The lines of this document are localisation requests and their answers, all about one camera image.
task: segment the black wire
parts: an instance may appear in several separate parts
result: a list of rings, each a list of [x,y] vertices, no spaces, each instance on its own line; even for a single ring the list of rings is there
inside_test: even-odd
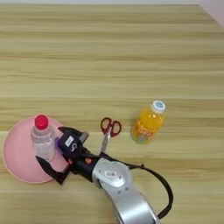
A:
[[[173,192],[172,192],[172,188],[170,187],[169,183],[160,174],[158,174],[157,172],[153,171],[150,168],[145,167],[144,164],[142,164],[142,165],[127,164],[127,163],[124,163],[121,160],[117,160],[117,159],[114,159],[114,158],[110,157],[108,154],[106,154],[104,152],[102,152],[100,154],[100,156],[95,156],[95,155],[87,153],[87,152],[85,154],[82,154],[82,156],[84,156],[84,157],[88,156],[90,158],[106,158],[110,161],[116,161],[116,162],[123,163],[123,164],[127,165],[130,170],[141,169],[141,170],[144,170],[144,171],[147,171],[147,172],[151,173],[154,177],[156,177],[162,183],[165,190],[167,191],[168,200],[169,200],[168,205],[157,215],[157,217],[161,220],[172,210]]]
[[[154,177],[156,177],[163,184],[165,190],[168,193],[168,198],[169,198],[168,205],[157,216],[160,220],[163,219],[172,210],[172,203],[173,203],[173,192],[172,192],[172,188],[170,187],[168,182],[160,174],[158,174],[157,172],[145,167],[143,164],[142,165],[126,164],[126,165],[131,170],[141,169],[141,170],[144,170],[144,171],[147,171],[147,172],[151,173]]]

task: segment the pink bowl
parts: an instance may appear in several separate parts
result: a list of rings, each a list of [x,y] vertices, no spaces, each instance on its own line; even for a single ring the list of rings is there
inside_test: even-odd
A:
[[[42,184],[52,180],[39,165],[32,148],[31,131],[35,117],[18,122],[9,132],[3,147],[3,161],[9,173],[15,178],[29,184]],[[58,121],[49,117],[54,127],[56,137],[61,137]],[[56,150],[54,158],[50,161],[52,168],[63,172],[67,167],[66,160]]]

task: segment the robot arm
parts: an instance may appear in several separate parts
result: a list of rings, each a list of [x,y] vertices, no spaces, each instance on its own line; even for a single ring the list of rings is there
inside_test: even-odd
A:
[[[166,190],[169,188],[170,191],[168,207],[157,216],[147,199],[133,185],[130,168],[142,168],[142,166],[125,164],[105,153],[99,156],[93,155],[83,147],[88,133],[66,127],[59,129],[63,132],[63,136],[58,141],[58,147],[68,162],[68,167],[64,172],[56,172],[43,158],[37,157],[48,175],[60,184],[64,182],[69,172],[80,174],[93,182],[103,189],[112,202],[118,224],[160,224],[159,218],[163,218],[171,210],[173,195],[172,189],[159,174],[145,168],[161,182],[163,180],[164,186],[167,185]]]
[[[134,187],[128,166],[101,158],[92,177],[112,202],[117,223],[160,224],[147,199]]]

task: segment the white label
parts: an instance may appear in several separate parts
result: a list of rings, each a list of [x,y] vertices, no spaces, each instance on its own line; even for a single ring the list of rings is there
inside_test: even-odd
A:
[[[69,147],[72,143],[72,141],[74,140],[74,138],[72,136],[70,136],[67,140],[66,140],[66,146]]]
[[[105,171],[105,177],[107,178],[116,178],[116,171]]]

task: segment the scissors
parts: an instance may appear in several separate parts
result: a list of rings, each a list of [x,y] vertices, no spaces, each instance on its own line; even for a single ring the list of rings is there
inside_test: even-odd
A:
[[[101,144],[101,152],[105,152],[109,139],[120,134],[122,125],[118,121],[112,121],[111,118],[104,117],[101,120],[101,131],[105,135]]]

